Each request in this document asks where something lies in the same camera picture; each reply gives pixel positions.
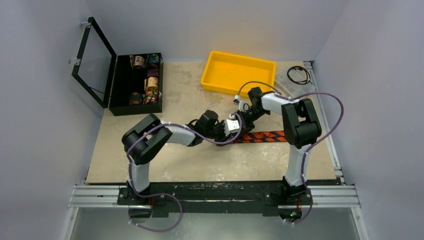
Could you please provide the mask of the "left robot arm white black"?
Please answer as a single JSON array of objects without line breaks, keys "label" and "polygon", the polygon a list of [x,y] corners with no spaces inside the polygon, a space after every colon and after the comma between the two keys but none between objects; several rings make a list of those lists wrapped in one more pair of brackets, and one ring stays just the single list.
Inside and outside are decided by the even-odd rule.
[{"label": "left robot arm white black", "polygon": [[153,113],[143,118],[121,139],[124,151],[130,156],[130,199],[138,205],[148,201],[150,162],[166,144],[194,147],[204,140],[211,140],[221,145],[232,138],[227,126],[227,121],[218,121],[218,114],[212,110],[185,125],[162,121]]}]

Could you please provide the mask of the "orange navy striped tie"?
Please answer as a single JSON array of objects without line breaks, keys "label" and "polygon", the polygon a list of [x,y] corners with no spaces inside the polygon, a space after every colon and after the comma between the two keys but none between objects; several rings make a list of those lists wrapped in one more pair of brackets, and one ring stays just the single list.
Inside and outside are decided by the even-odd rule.
[{"label": "orange navy striped tie", "polygon": [[277,131],[258,131],[249,132],[241,135],[233,144],[249,144],[249,143],[280,143],[287,142],[285,133],[282,130]]}]

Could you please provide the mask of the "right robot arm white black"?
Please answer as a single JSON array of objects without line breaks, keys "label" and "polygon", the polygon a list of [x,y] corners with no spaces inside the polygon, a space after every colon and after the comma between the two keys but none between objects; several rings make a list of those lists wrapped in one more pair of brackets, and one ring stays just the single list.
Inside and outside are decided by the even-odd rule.
[{"label": "right robot arm white black", "polygon": [[284,139],[290,145],[289,161],[286,173],[282,179],[280,196],[288,204],[294,203],[300,195],[306,192],[306,171],[308,164],[308,149],[317,142],[322,134],[322,128],[311,99],[293,100],[277,92],[262,92],[254,87],[248,92],[251,104],[246,103],[236,95],[233,102],[238,105],[237,113],[241,117],[242,129],[239,139],[254,128],[254,121],[272,112],[281,115]]}]

